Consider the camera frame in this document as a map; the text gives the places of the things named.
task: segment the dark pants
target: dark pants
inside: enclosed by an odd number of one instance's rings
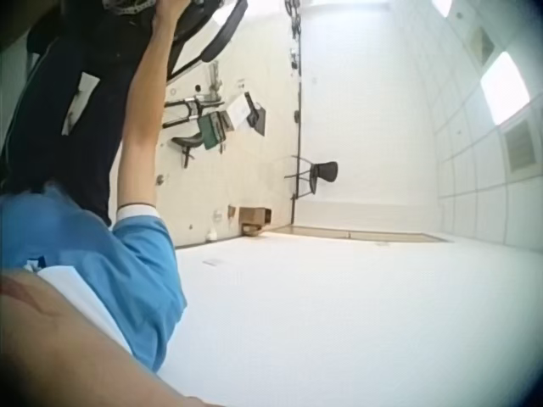
[[[62,136],[85,62],[84,47],[69,37],[59,38],[38,62],[0,157],[1,193],[40,192],[56,181],[109,226],[109,173],[136,66],[116,67],[103,77],[72,132]]]

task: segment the person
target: person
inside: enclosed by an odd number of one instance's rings
[[[2,389],[29,405],[207,405],[155,376],[187,306],[155,208],[155,149],[168,57],[188,4],[157,2],[135,73],[121,66],[104,77],[68,136],[64,118],[86,58],[75,38],[50,46],[16,108],[2,156],[0,373]]]

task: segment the green object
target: green object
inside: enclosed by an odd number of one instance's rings
[[[198,119],[198,127],[206,150],[218,146],[224,142],[227,137],[218,112],[213,112]]]

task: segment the ceiling light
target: ceiling light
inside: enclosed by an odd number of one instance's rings
[[[502,53],[481,79],[494,123],[500,125],[529,103],[529,94],[517,66]]]
[[[451,11],[452,0],[432,0],[432,3],[441,15],[447,18],[447,15],[449,15],[449,12]]]

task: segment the white fabric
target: white fabric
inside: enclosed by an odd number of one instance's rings
[[[135,216],[154,216],[159,218],[159,212],[154,206],[144,204],[128,205],[117,211],[117,222],[123,219],[133,218]]]
[[[132,354],[117,323],[76,269],[67,266],[48,267],[37,274],[64,295],[100,331],[116,341],[126,352]]]

